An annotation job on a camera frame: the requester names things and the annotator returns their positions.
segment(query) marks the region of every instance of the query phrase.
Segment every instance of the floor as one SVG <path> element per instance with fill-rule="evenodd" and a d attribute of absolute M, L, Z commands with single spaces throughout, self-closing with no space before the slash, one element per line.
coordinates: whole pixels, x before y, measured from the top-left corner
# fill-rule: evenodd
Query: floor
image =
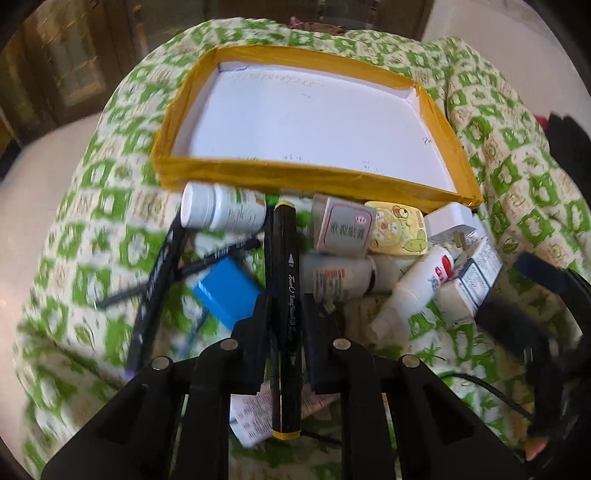
<path fill-rule="evenodd" d="M 25 396 L 12 367 L 12 344 L 41 246 L 99 121 L 93 115 L 29 145 L 0 182 L 0 437 L 21 457 Z"/>
<path fill-rule="evenodd" d="M 491 60 L 535 113 L 573 115 L 591 132 L 591 98 L 566 53 L 521 0 L 436 0 L 425 40 L 464 38 Z M 22 152 L 0 183 L 0 436 L 20 457 L 22 389 L 11 349 L 41 245 L 98 122 L 68 125 Z"/>

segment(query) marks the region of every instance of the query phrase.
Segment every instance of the white plastic bottle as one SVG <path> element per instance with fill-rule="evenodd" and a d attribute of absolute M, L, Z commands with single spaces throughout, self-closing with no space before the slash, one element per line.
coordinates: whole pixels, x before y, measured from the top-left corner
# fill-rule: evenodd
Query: white plastic bottle
<path fill-rule="evenodd" d="M 434 245 L 421 257 L 392 289 L 377 317 L 366 329 L 368 340 L 380 345 L 381 340 L 399 333 L 405 340 L 408 320 L 420 313 L 451 276 L 453 258 L 443 247 Z"/>
<path fill-rule="evenodd" d="M 317 302 L 390 291 L 400 276 L 396 260 L 389 255 L 346 258 L 306 253 L 300 257 L 302 291 L 314 294 Z"/>
<path fill-rule="evenodd" d="M 181 200 L 181 224 L 188 228 L 257 233 L 267 204 L 261 192 L 190 181 Z"/>

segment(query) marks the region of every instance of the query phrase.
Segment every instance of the yellow marker cap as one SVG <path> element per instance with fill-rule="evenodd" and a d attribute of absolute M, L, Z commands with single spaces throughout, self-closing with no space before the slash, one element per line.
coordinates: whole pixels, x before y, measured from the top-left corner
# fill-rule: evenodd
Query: yellow marker cap
<path fill-rule="evenodd" d="M 288 202 L 287 200 L 279 200 L 279 202 L 277 202 L 277 204 L 275 205 L 275 209 L 277 209 L 279 205 L 287 205 L 288 207 L 296 208 L 293 203 Z"/>

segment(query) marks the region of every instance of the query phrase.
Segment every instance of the yellow cartoon box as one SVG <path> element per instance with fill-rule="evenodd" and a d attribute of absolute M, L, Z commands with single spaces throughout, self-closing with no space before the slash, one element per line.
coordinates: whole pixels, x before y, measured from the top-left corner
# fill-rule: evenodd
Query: yellow cartoon box
<path fill-rule="evenodd" d="M 427 253 L 427 231 L 421 211 L 390 202 L 366 202 L 377 210 L 369 250 L 387 255 Z"/>

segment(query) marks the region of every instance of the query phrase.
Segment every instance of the printed label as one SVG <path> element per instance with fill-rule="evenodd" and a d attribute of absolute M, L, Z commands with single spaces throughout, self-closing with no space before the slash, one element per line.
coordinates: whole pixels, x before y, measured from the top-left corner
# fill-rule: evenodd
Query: printed label
<path fill-rule="evenodd" d="M 363 205 L 327 204 L 322 220 L 320 238 L 323 250 L 363 252 L 369 241 L 373 222 L 372 212 Z"/>
<path fill-rule="evenodd" d="M 476 309 L 478 308 L 478 305 L 476 305 L 472 300 L 470 292 L 468 292 L 466 286 L 461 281 L 454 280 L 454 285 L 456 286 L 458 292 L 464 300 L 464 304 L 467 308 L 470 309 L 470 314 L 474 316 L 476 314 Z"/>
<path fill-rule="evenodd" d="M 350 268 L 318 268 L 314 270 L 313 293 L 316 301 L 345 301 L 353 281 Z"/>
<path fill-rule="evenodd" d="M 481 247 L 476 251 L 476 254 L 472 258 L 484 275 L 488 285 L 492 287 L 497 275 L 501 271 L 503 263 L 501 262 L 499 255 L 496 253 L 495 248 L 488 241 L 488 238 L 485 238 Z"/>
<path fill-rule="evenodd" d="M 466 246 L 467 247 L 471 247 L 472 245 L 474 245 L 478 240 L 480 240 L 480 237 L 478 237 L 478 231 L 474 230 L 473 232 L 467 234 L 464 236 L 464 239 L 466 239 Z"/>
<path fill-rule="evenodd" d="M 230 207 L 222 228 L 250 232 L 253 226 L 258 226 L 264 221 L 267 209 L 265 199 L 259 193 L 233 189 L 229 190 L 227 195 Z"/>
<path fill-rule="evenodd" d="M 301 392 L 301 417 L 312 415 L 339 398 L 338 395 L 315 395 L 304 383 Z M 271 386 L 264 382 L 261 391 L 253 395 L 232 395 L 230 400 L 230 427 L 244 447 L 252 447 L 270 438 Z"/>
<path fill-rule="evenodd" d="M 433 273 L 435 273 L 435 275 L 431 275 L 431 277 L 428 278 L 428 282 L 431 285 L 433 293 L 437 293 L 439 287 L 441 287 L 441 285 L 443 285 L 452 274 L 452 263 L 450 262 L 449 258 L 443 255 L 441 257 L 441 265 L 437 265 L 433 270 Z"/>
<path fill-rule="evenodd" d="M 482 305 L 490 288 L 474 260 L 469 261 L 460 280 L 474 304 L 477 307 Z"/>

